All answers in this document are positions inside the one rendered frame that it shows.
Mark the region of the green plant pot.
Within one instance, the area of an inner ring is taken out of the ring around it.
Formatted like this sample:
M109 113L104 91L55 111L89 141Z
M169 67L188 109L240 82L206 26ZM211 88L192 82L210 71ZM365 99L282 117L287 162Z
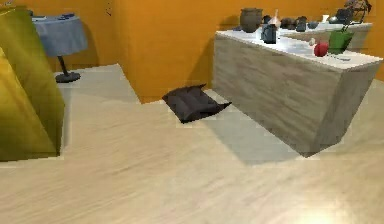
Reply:
M332 31L329 38L328 52L342 54L351 42L354 34L349 31Z

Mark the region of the dark round bowl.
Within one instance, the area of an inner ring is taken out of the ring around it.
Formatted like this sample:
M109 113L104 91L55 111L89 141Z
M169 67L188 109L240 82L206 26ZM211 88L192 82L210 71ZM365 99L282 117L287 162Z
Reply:
M281 29L295 30L296 29L296 20L294 18L283 18L281 20Z

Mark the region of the brown clay pot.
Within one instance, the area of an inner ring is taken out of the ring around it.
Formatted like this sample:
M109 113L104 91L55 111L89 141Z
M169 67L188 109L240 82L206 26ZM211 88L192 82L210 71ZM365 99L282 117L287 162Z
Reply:
M243 8L240 14L240 26L246 33L255 32L262 22L262 9Z

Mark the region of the dark grey floor cloth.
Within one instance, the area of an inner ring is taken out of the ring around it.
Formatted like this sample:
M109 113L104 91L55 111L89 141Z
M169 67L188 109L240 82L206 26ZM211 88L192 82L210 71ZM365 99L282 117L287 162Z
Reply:
M217 103L202 88L204 84L174 89L162 99L181 123L189 123L215 115L230 105Z

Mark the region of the black machine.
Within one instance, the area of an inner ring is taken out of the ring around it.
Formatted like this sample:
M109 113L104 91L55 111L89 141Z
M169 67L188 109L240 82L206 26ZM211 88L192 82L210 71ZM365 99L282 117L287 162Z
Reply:
M335 15L337 24L347 25L352 21L353 10L350 8L339 9Z

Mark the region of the dark blue kettle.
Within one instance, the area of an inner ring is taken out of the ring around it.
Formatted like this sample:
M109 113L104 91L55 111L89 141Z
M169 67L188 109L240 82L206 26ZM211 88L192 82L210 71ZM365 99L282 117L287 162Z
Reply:
M276 43L277 27L274 24L264 24L262 27L261 40L266 44Z

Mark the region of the pale wood kitchen counter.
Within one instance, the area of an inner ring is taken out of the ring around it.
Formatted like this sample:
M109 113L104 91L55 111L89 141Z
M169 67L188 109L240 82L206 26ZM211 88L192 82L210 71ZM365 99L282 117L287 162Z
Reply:
M213 90L304 157L341 141L382 59L360 52L370 23L337 56L316 57L309 40L327 41L339 24L305 32L283 29L275 44L261 30L218 31L214 37Z

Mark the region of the yellow green cabinet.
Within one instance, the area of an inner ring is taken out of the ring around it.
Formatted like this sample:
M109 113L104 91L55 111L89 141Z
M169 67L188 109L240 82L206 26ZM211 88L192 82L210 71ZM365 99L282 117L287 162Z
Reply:
M0 161L58 156L64 109L29 12L0 8Z

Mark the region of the round table with blue cloth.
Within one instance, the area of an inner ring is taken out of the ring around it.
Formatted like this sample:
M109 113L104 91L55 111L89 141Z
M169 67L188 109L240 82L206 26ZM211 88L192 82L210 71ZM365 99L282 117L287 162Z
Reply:
M64 56L79 53L88 48L88 40L82 21L74 13L58 16L33 16L32 22L40 37L46 54L57 57L62 72L55 77L57 83L77 81L81 75L69 72Z

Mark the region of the red apple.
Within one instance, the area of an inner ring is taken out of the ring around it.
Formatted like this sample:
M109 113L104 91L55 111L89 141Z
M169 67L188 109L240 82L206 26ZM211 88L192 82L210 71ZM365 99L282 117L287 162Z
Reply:
M324 57L328 53L329 45L326 42L318 43L314 48L316 57Z

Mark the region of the small black mug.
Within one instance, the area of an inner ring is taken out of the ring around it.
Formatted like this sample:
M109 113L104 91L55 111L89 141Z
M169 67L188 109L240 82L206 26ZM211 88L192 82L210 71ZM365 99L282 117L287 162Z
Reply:
M305 16L300 16L296 20L296 31L304 32L306 30L307 18Z

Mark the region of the pale pink bottle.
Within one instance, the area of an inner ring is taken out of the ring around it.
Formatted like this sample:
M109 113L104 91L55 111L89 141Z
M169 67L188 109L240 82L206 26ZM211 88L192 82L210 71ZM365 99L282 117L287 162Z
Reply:
M276 28L279 28L281 26L281 21L278 18L278 9L275 10L275 14L269 20L269 24L273 24Z

